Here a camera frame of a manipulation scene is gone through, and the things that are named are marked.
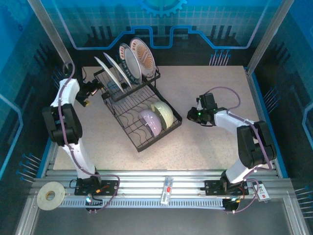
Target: yellow bowl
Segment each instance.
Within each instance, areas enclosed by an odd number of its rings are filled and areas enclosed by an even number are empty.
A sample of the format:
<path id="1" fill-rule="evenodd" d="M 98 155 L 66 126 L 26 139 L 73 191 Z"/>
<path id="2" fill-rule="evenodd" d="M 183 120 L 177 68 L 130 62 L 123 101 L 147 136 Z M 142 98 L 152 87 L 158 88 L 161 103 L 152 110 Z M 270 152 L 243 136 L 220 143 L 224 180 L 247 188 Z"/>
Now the yellow bowl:
<path id="1" fill-rule="evenodd" d="M 151 109 L 160 118 L 164 130 L 171 127 L 174 115 L 170 106 L 162 101 L 157 101 L 151 105 Z"/>

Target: tape roll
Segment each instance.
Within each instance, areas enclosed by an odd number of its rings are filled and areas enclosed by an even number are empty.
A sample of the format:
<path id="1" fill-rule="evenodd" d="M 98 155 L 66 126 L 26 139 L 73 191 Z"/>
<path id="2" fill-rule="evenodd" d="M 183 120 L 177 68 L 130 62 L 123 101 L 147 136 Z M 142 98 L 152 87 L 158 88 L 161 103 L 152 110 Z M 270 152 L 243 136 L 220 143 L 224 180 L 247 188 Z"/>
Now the tape roll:
<path id="1" fill-rule="evenodd" d="M 37 205 L 44 211 L 50 211 L 57 208 L 63 202 L 64 197 L 65 188 L 63 185 L 58 182 L 49 182 L 39 190 Z"/>

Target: beige work surface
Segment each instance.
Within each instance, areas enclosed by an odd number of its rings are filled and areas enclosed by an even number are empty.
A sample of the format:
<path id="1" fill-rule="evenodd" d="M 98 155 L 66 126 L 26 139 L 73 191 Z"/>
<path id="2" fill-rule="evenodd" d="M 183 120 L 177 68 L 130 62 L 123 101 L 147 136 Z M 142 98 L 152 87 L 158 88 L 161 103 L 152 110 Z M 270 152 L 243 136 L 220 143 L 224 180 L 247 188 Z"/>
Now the beige work surface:
<path id="1" fill-rule="evenodd" d="M 99 67 L 86 67 L 88 80 Z M 83 143 L 97 169 L 226 169 L 238 159 L 235 136 L 219 127 L 202 127 L 186 119 L 196 106 L 196 97 L 210 88 L 226 86 L 241 97 L 241 106 L 233 113 L 257 121 L 258 116 L 242 66 L 165 66 L 159 67 L 161 78 L 156 86 L 165 99 L 182 116 L 182 125 L 138 153 L 132 142 L 104 104 L 101 93 L 90 97 L 90 105 L 77 101 L 75 111 L 83 127 Z M 227 90 L 215 90 L 219 107 L 238 102 Z M 54 169 L 74 169 L 69 156 L 59 148 Z"/>

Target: black wire dish rack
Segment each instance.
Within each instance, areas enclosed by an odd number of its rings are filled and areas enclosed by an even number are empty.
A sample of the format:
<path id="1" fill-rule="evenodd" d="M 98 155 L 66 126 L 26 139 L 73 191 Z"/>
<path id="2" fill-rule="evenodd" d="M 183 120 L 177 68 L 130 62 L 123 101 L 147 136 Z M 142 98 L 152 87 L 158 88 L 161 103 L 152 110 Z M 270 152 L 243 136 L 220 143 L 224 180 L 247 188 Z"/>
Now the black wire dish rack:
<path id="1" fill-rule="evenodd" d="M 139 85 L 132 84 L 132 88 L 125 83 L 125 80 L 115 68 L 111 69 L 111 72 L 118 78 L 125 93 L 119 90 L 104 70 L 96 72 L 94 77 L 103 85 L 102 98 L 104 103 L 138 152 L 145 150 L 181 125 L 181 116 L 157 90 L 156 80 L 161 77 L 158 69 L 153 78 L 143 77 L 143 82 Z M 174 122 L 170 128 L 167 130 L 162 129 L 160 134 L 154 137 L 151 131 L 141 122 L 139 113 L 142 110 L 150 109 L 151 104 L 157 101 L 165 102 L 172 109 Z"/>

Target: purple bowl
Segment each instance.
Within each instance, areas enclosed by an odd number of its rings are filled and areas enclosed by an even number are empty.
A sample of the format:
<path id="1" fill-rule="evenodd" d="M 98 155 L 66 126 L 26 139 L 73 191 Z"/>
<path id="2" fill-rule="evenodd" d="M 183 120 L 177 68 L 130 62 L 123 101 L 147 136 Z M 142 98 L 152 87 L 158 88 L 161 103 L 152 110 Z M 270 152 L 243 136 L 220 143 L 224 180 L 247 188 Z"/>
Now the purple bowl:
<path id="1" fill-rule="evenodd" d="M 154 112 L 149 109 L 142 110 L 139 113 L 139 119 L 142 124 L 147 127 L 153 137 L 156 137 L 160 134 L 162 130 L 162 124 L 160 119 Z"/>

